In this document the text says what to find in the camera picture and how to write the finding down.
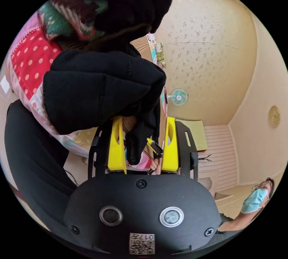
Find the wall fan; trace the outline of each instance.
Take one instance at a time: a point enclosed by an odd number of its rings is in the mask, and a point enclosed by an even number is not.
[[[175,89],[172,91],[171,95],[167,96],[168,100],[176,106],[182,106],[188,101],[188,94],[184,89]]]

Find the gold clock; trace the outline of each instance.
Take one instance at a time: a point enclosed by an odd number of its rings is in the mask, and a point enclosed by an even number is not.
[[[278,127],[280,123],[280,111],[277,106],[272,106],[269,110],[269,123],[273,128]]]

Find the red polka dot fabric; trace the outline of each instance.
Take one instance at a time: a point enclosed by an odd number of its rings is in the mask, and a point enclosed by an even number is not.
[[[11,54],[13,69],[28,100],[37,93],[44,74],[50,70],[53,60],[61,52],[57,43],[46,39],[42,29],[35,29]]]

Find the screw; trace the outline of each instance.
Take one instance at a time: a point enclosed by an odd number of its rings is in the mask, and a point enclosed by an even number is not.
[[[78,235],[80,233],[79,229],[76,226],[71,226],[71,231],[75,234]]]
[[[208,236],[211,236],[213,233],[214,233],[214,228],[208,228],[208,229],[205,231],[204,235],[205,235],[206,237],[208,237]]]
[[[136,186],[138,188],[140,188],[140,189],[145,188],[146,185],[147,185],[147,182],[145,180],[143,180],[143,179],[138,180],[137,183],[136,183]]]

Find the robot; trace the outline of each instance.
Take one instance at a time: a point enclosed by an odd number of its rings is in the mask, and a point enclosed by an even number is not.
[[[190,130],[167,118],[161,175],[126,170],[124,152],[122,118],[116,117],[97,129],[88,180],[69,199],[64,220],[75,239],[85,248],[125,258],[166,257],[206,245],[221,219],[212,195],[197,180]]]

